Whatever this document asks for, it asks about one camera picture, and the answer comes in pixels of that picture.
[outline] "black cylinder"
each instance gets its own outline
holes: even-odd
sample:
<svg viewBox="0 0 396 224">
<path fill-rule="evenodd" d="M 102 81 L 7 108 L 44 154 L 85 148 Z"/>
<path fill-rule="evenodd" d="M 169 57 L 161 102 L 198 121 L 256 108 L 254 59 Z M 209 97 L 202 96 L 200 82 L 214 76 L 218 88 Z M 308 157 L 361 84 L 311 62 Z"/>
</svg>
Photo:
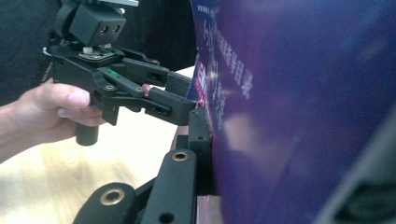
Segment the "black cylinder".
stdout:
<svg viewBox="0 0 396 224">
<path fill-rule="evenodd" d="M 88 147 L 95 144 L 98 140 L 99 127 L 88 127 L 82 124 L 77 124 L 76 140 L 81 146 Z"/>
</svg>

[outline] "wrist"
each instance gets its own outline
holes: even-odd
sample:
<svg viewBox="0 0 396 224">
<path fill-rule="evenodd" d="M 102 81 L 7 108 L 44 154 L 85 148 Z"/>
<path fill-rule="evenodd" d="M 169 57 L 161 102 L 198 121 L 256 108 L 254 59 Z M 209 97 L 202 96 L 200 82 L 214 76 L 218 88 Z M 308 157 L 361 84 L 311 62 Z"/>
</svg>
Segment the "wrist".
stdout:
<svg viewBox="0 0 396 224">
<path fill-rule="evenodd" d="M 19 125 L 14 116 L 15 103 L 0 107 L 0 162 L 35 145 L 31 134 Z"/>
</svg>

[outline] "mounting hole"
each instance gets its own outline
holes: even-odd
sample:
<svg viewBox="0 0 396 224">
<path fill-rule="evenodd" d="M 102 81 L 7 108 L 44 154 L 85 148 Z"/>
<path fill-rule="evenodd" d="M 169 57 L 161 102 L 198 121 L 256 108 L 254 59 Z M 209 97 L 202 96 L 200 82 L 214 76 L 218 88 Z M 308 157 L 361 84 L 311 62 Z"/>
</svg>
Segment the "mounting hole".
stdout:
<svg viewBox="0 0 396 224">
<path fill-rule="evenodd" d="M 122 201 L 125 197 L 125 192 L 122 189 L 108 189 L 100 197 L 102 205 L 114 205 Z"/>
<path fill-rule="evenodd" d="M 100 33 L 103 35 L 108 31 L 108 26 L 104 26 L 102 27 L 102 29 L 100 30 Z"/>
<path fill-rule="evenodd" d="M 174 161 L 186 161 L 189 158 L 189 154 L 186 152 L 177 152 L 172 155 Z"/>
<path fill-rule="evenodd" d="M 120 26 L 117 25 L 116 27 L 114 27 L 113 32 L 117 32 L 120 29 Z"/>
<path fill-rule="evenodd" d="M 151 108 L 152 111 L 154 111 L 157 114 L 164 114 L 164 110 L 158 106 L 154 106 Z"/>
<path fill-rule="evenodd" d="M 160 215 L 161 223 L 172 223 L 175 220 L 175 216 L 172 213 L 164 213 Z"/>
</svg>

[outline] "purple panel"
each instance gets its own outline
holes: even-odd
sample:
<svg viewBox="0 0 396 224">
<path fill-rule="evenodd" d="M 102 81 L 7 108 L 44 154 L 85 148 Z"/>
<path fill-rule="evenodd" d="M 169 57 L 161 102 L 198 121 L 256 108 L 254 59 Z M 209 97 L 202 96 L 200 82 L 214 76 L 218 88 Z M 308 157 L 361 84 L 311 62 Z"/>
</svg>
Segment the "purple panel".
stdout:
<svg viewBox="0 0 396 224">
<path fill-rule="evenodd" d="M 395 103 L 395 1 L 191 2 L 224 222 L 309 223 Z"/>
</svg>

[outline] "wooden table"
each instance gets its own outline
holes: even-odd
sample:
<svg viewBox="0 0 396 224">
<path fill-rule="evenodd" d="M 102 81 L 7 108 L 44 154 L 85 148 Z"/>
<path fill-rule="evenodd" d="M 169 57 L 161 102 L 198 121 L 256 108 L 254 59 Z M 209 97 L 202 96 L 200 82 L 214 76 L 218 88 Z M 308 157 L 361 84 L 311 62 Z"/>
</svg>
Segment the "wooden table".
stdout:
<svg viewBox="0 0 396 224">
<path fill-rule="evenodd" d="M 92 147 L 81 147 L 73 138 L 30 148 L 1 163 L 0 223 L 72 223 L 101 186 L 122 182 L 137 188 L 156 176 L 176 129 L 122 108 L 118 125 L 101 126 Z"/>
</svg>

